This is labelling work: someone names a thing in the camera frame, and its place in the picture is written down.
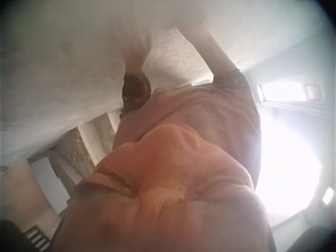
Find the person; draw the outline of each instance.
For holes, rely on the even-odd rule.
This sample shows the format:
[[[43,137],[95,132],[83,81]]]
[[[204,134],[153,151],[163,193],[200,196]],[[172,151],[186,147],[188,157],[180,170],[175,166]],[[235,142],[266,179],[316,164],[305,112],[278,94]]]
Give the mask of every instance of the person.
[[[149,33],[128,22],[113,151],[75,189],[57,251],[271,251],[256,196],[260,119],[250,86],[203,24],[179,27],[212,83],[153,93]]]

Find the textured ceiling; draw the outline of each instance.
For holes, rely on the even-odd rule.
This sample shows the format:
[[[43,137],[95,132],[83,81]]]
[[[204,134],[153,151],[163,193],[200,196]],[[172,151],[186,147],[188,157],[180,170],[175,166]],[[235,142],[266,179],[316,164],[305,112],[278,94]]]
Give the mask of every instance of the textured ceiling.
[[[135,13],[156,31],[145,68],[154,88],[210,76],[176,29],[160,28],[184,1],[136,1]],[[132,11],[129,2],[32,0],[8,9],[2,18],[3,165],[120,107],[124,66],[111,41],[113,19]],[[211,33],[242,70],[294,45],[326,21],[312,1],[208,0],[204,10]],[[183,15],[188,19],[188,12]]]

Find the man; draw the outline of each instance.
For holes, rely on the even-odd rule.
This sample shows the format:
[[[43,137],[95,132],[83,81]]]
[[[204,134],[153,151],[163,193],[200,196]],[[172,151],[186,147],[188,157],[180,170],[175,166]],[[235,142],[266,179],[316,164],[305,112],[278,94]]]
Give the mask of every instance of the man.
[[[254,193],[260,122],[244,76],[204,25],[180,27],[214,81],[151,94],[150,35],[119,32],[126,73],[113,152],[77,186],[52,251],[269,251]]]

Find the white ceiling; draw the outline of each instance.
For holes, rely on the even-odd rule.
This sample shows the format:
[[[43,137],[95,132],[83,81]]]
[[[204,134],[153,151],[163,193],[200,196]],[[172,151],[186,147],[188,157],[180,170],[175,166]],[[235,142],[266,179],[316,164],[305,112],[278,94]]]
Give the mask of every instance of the white ceiling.
[[[154,88],[210,76],[176,29],[160,28],[163,20],[170,21],[171,11],[178,11],[173,3],[181,1],[137,1],[137,15],[145,15],[156,30],[145,68]],[[51,146],[73,127],[121,106],[124,66],[111,41],[115,13],[129,13],[125,5],[130,0],[26,2],[2,19],[3,165]],[[326,23],[312,1],[208,0],[204,6],[211,33],[242,70]]]

